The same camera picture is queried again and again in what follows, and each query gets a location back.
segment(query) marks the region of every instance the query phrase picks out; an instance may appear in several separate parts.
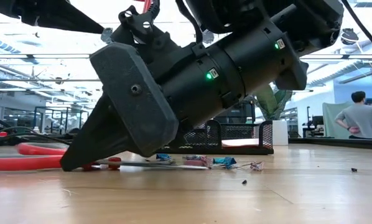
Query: white wall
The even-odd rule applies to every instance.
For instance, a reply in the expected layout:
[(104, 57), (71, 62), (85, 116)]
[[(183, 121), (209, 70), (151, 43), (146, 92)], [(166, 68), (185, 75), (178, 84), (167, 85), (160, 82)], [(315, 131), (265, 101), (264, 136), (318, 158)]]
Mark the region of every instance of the white wall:
[(364, 91), (366, 98), (372, 98), (372, 85), (338, 84), (334, 86), (335, 103), (352, 102), (351, 94), (356, 91)]
[(0, 106), (26, 111), (34, 111), (36, 106), (46, 106), (46, 100), (36, 95), (15, 92), (14, 96), (0, 93)]

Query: scissors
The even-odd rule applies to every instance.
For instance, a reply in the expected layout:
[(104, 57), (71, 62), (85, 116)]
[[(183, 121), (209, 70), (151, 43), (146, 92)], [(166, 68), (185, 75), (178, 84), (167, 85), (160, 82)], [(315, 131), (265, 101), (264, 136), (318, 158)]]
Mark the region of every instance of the scissors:
[[(20, 171), (62, 168), (60, 160), (67, 150), (62, 144), (23, 142), (16, 146), (18, 155), (0, 156), (0, 171)], [(207, 169), (206, 167), (177, 166), (173, 161), (126, 162), (120, 157), (100, 159), (82, 166), (84, 171), (99, 169), (100, 165), (107, 165), (110, 170), (118, 170), (120, 166), (160, 167), (171, 169)]]

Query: man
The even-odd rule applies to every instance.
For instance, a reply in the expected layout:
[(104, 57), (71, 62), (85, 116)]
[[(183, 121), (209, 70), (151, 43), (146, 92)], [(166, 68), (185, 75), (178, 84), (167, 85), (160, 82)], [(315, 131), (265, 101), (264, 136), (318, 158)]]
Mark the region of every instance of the man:
[(355, 104), (341, 111), (335, 121), (351, 133), (350, 139), (372, 139), (372, 106), (365, 105), (366, 93), (357, 91), (351, 97)]

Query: mesh basket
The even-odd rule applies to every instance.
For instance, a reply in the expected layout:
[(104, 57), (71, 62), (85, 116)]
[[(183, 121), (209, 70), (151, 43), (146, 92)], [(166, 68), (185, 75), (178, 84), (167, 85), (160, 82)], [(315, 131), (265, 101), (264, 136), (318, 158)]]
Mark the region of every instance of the mesh basket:
[(259, 147), (273, 148), (272, 121), (261, 124), (221, 124), (222, 140), (259, 139)]
[(259, 144), (261, 147), (265, 147), (268, 149), (273, 148), (273, 122), (272, 121), (264, 121), (259, 125)]
[(185, 147), (219, 148), (221, 147), (220, 124), (217, 121), (207, 121), (206, 124), (185, 135)]

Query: ceiling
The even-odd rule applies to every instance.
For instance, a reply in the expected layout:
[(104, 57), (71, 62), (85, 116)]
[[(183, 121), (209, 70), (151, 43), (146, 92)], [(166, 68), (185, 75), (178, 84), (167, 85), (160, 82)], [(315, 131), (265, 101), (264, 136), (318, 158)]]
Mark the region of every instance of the ceiling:
[[(118, 13), (120, 11), (125, 10), (132, 4), (139, 12), (143, 8), (143, 2), (132, 0), (101, 0), (100, 2), (71, 0), (71, 3), (96, 22), (99, 22), (103, 27), (112, 27), (114, 29), (119, 26)], [(372, 7), (356, 7), (354, 10), (362, 23), (372, 33)], [(155, 20), (155, 25), (164, 31), (170, 32), (171, 38), (181, 46), (187, 45), (195, 39), (192, 25), (178, 12), (174, 0), (161, 0), (161, 10)], [(345, 12), (342, 27), (353, 28), (359, 36), (359, 42), (347, 46), (338, 39), (332, 47), (323, 49), (315, 54), (372, 54), (372, 45), (367, 41), (367, 37), (361, 32), (347, 11)], [(220, 38), (221, 36), (216, 35), (215, 41)], [(1, 14), (0, 41), (10, 45), (18, 54), (91, 54), (105, 46), (99, 35), (31, 27), (21, 24), (19, 20), (11, 19)], [(0, 49), (0, 54), (8, 54), (8, 52)], [(33, 77), (37, 76), (37, 78), (97, 78), (90, 62), (85, 58), (49, 58), (37, 59), (37, 61), (38, 64), (36, 65), (24, 62), (21, 59), (0, 59), (0, 64)], [(312, 59), (308, 60), (308, 62), (310, 63), (309, 75), (311, 80), (323, 78), (326, 74), (336, 69), (337, 66), (339, 67), (339, 65), (334, 64), (329, 59)], [(354, 74), (351, 72), (343, 75), (349, 77)], [(359, 82), (364, 81), (369, 82), (370, 79), (359, 80)], [(82, 87), (83, 91), (68, 91), (68, 95), (80, 95), (78, 98), (86, 99), (86, 101), (96, 101), (101, 95), (101, 91), (97, 91), (101, 89), (100, 82), (69, 82), (60, 86), (52, 82), (35, 84), (41, 88), (66, 90)]]

